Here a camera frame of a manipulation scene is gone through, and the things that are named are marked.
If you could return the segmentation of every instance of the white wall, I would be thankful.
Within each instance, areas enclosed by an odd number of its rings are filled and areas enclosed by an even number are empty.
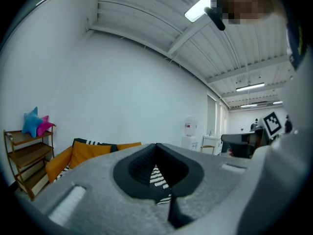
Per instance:
[[[255,119],[260,119],[271,112],[275,112],[282,126],[285,125],[287,112],[283,107],[260,110],[230,112],[227,123],[227,134],[244,133],[250,131]]]
[[[206,133],[207,87],[163,56],[94,32],[69,60],[56,99],[57,152],[73,138],[181,145],[186,117]]]
[[[85,34],[83,0],[48,0],[18,26],[0,55],[0,128],[21,130],[23,115],[38,106],[50,115],[63,64]],[[14,181],[0,139],[0,165]]]

